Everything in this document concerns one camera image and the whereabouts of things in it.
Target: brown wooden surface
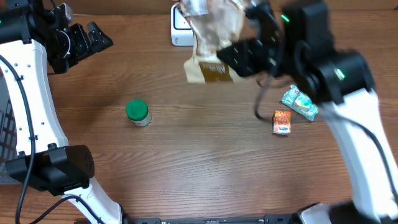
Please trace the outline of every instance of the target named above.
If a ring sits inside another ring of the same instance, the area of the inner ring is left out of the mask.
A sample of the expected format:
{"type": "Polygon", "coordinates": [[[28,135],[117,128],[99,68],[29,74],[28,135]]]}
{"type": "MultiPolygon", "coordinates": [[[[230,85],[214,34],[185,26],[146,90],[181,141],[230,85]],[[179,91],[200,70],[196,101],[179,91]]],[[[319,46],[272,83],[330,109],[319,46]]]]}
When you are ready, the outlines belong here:
{"type": "MultiPolygon", "coordinates": [[[[291,0],[270,0],[278,11],[280,6],[291,0]]],[[[325,0],[333,10],[392,10],[398,5],[396,0],[325,0]]],[[[77,14],[89,15],[143,15],[170,14],[172,0],[55,0],[55,3],[67,3],[77,14]]],[[[52,8],[50,1],[44,0],[47,8],[52,8]]],[[[0,1],[0,8],[5,1],[0,1]]]]}
{"type": "MultiPolygon", "coordinates": [[[[311,123],[293,113],[293,133],[278,138],[253,115],[259,91],[253,81],[186,83],[182,65],[191,49],[171,45],[168,15],[77,17],[89,21],[114,46],[50,76],[53,99],[70,144],[91,149],[99,183],[132,217],[247,217],[351,197],[337,143],[319,118],[311,123]],[[152,111],[146,128],[126,118],[134,98],[152,111]]],[[[338,11],[332,25],[338,47],[358,49],[368,59],[397,155],[398,14],[338,11]]],[[[262,112],[287,110],[278,103],[287,89],[270,90],[262,112]]],[[[20,185],[0,186],[0,223],[13,223],[20,191],[20,185]]],[[[57,200],[29,189],[22,223],[57,200]]],[[[66,203],[43,223],[79,218],[66,203]]]]}

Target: teal packet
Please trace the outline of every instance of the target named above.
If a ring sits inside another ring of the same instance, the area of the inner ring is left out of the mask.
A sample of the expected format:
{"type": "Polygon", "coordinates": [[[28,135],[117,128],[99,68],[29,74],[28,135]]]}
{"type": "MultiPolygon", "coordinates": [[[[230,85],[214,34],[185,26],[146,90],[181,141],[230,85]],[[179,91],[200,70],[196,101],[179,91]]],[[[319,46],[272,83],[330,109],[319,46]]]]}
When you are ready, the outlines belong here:
{"type": "Polygon", "coordinates": [[[313,121],[318,113],[318,107],[295,85],[291,85],[290,90],[282,97],[282,103],[310,121],[313,121]]]}

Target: orange packet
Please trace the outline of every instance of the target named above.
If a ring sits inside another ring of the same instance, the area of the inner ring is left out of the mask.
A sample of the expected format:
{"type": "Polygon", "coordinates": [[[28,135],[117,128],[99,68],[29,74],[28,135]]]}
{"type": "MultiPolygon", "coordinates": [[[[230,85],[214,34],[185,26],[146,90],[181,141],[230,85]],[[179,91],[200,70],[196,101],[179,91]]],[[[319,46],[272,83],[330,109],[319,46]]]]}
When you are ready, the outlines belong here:
{"type": "Polygon", "coordinates": [[[275,111],[272,133],[288,135],[292,130],[289,111],[275,111]]]}

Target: jar with green lid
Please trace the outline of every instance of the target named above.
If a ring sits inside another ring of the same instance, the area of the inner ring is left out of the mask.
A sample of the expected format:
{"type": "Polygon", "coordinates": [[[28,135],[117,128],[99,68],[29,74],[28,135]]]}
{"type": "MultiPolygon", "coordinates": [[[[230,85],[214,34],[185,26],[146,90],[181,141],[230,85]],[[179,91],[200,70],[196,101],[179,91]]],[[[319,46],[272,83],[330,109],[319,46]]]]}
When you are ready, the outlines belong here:
{"type": "Polygon", "coordinates": [[[142,100],[132,100],[126,106],[127,117],[138,127],[147,126],[152,120],[149,108],[142,100]]]}

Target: green bottle cap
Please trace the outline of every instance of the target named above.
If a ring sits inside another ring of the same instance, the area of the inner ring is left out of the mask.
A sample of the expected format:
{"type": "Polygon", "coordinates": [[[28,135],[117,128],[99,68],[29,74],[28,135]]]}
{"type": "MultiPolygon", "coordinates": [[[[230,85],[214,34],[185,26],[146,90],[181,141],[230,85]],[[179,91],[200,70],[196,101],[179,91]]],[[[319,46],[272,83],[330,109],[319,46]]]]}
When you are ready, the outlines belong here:
{"type": "Polygon", "coordinates": [[[148,112],[148,106],[142,100],[132,100],[126,106],[127,116],[133,121],[142,121],[148,112]]]}

